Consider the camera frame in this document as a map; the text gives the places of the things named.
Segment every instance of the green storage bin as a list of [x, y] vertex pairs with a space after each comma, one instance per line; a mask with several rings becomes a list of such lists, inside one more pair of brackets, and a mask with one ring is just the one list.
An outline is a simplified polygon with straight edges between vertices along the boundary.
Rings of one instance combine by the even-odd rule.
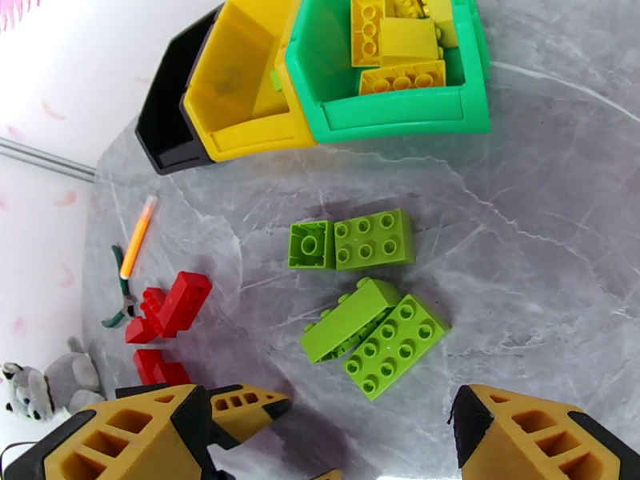
[[286, 65], [320, 143], [490, 130], [489, 51], [475, 0], [451, 0], [458, 48], [445, 50], [447, 85], [358, 96], [350, 0], [302, 0]]

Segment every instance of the pink feather pattern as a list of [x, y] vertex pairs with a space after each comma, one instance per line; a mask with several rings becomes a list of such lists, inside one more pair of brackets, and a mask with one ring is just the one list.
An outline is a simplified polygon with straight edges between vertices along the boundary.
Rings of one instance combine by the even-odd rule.
[[22, 20], [22, 15], [31, 10], [32, 0], [0, 0], [0, 33], [13, 29], [17, 22]]

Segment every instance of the patterned wallpaper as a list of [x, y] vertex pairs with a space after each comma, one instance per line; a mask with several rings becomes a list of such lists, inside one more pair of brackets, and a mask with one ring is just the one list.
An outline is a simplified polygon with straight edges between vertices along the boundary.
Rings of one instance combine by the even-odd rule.
[[95, 166], [142, 107], [171, 38], [222, 2], [31, 0], [27, 13], [25, 1], [0, 32], [0, 138]]
[[[82, 247], [91, 184], [0, 156], [0, 362], [46, 368], [82, 336]], [[0, 450], [40, 439], [47, 425], [5, 411]]]

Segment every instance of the cable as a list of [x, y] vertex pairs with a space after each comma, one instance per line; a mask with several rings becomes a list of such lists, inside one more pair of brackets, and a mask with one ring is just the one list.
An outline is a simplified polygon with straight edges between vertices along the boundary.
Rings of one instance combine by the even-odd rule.
[[37, 441], [24, 441], [19, 443], [11, 443], [4, 450], [2, 450], [2, 453], [0, 453], [0, 480], [2, 480], [5, 477], [5, 469], [2, 467], [2, 458], [4, 458], [5, 453], [17, 446], [27, 446], [27, 445], [36, 445], [36, 444], [38, 444]]

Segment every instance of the gray marble countertop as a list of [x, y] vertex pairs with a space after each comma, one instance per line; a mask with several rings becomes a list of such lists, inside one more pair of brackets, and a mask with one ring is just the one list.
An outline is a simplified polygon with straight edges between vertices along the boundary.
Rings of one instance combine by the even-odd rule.
[[[638, 0], [480, 7], [497, 60], [491, 134], [319, 146], [160, 178], [127, 127], [100, 162], [85, 248], [85, 340], [109, 391], [138, 383], [124, 329], [100, 326], [120, 306], [109, 247], [126, 245], [155, 192], [133, 292], [168, 288], [180, 270], [215, 286], [191, 330], [159, 346], [205, 386], [294, 398], [247, 444], [212, 448], [239, 480], [331, 467], [346, 480], [460, 478], [446, 420], [466, 383], [576, 404], [640, 450], [640, 51], [630, 34], [612, 47], [640, 29]], [[298, 341], [365, 274], [287, 269], [288, 232], [395, 207], [413, 217], [418, 261], [366, 275], [422, 296], [453, 329], [369, 402], [341, 361], [311, 365]]]

